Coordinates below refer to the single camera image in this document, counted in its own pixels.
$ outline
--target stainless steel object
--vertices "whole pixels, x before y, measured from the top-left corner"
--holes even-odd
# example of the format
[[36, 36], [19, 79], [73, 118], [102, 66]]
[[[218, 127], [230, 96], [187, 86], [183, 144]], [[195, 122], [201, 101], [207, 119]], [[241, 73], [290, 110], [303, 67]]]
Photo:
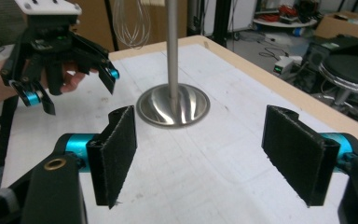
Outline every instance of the stainless steel object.
[[178, 84], [177, 0], [166, 0], [168, 17], [168, 84], [146, 91], [138, 100], [137, 111], [147, 123], [162, 127], [183, 127], [202, 119], [210, 101], [201, 90]]

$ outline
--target stool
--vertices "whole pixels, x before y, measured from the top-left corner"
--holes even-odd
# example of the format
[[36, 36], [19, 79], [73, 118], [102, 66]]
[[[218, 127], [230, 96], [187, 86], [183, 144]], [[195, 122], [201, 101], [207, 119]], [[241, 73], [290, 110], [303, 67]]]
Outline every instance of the stool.
[[336, 97], [332, 98], [331, 106], [342, 112], [343, 106], [358, 110], [347, 101], [351, 93], [358, 93], [358, 56], [353, 55], [331, 55], [320, 65], [319, 71], [334, 85], [339, 87]]

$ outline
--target robotic hand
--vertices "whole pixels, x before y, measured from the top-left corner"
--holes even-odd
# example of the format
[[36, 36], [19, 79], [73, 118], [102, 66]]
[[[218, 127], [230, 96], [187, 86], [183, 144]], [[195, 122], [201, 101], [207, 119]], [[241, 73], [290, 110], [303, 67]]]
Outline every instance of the robotic hand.
[[105, 87], [113, 93], [117, 69], [108, 58], [108, 50], [74, 34], [81, 8], [64, 0], [15, 0], [27, 15], [28, 27], [19, 36], [9, 58], [0, 71], [7, 86], [12, 86], [27, 105], [43, 104], [46, 113], [55, 115], [54, 104], [40, 84], [45, 68], [49, 92], [62, 94], [62, 63], [77, 63], [79, 72], [97, 69]]
[[112, 208], [137, 148], [133, 106], [109, 114], [101, 133], [66, 133], [52, 153], [0, 189], [0, 223], [88, 223], [78, 173], [90, 173], [97, 205]]
[[349, 176], [338, 208], [341, 223], [358, 223], [358, 140], [316, 133], [286, 108], [268, 105], [262, 148], [307, 206], [321, 206], [333, 171]]

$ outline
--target desk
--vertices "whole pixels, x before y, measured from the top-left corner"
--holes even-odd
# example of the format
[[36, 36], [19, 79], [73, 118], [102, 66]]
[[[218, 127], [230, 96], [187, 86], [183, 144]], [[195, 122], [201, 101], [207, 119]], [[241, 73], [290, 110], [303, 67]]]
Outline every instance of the desk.
[[[181, 39], [180, 46], [179, 82], [209, 96], [209, 114], [172, 130], [136, 116], [138, 149], [118, 206], [96, 206], [90, 175], [80, 174], [89, 223], [338, 223], [347, 177], [334, 174], [325, 206], [307, 208], [261, 148], [265, 110], [267, 104], [293, 109], [317, 132], [358, 137], [358, 123], [205, 37]], [[62, 134], [99, 133], [108, 112], [166, 83], [165, 48], [112, 53], [121, 74], [113, 96], [89, 76], [75, 92], [52, 97], [56, 117], [41, 106], [19, 106], [3, 187], [44, 159]]]

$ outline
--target whisk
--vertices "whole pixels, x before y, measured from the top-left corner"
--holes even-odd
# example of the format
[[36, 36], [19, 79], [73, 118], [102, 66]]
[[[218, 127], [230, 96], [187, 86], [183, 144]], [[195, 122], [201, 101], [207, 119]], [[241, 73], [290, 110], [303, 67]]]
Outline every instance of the whisk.
[[142, 0], [116, 0], [113, 26], [120, 42], [132, 49], [140, 49], [150, 37], [150, 16], [146, 5]]

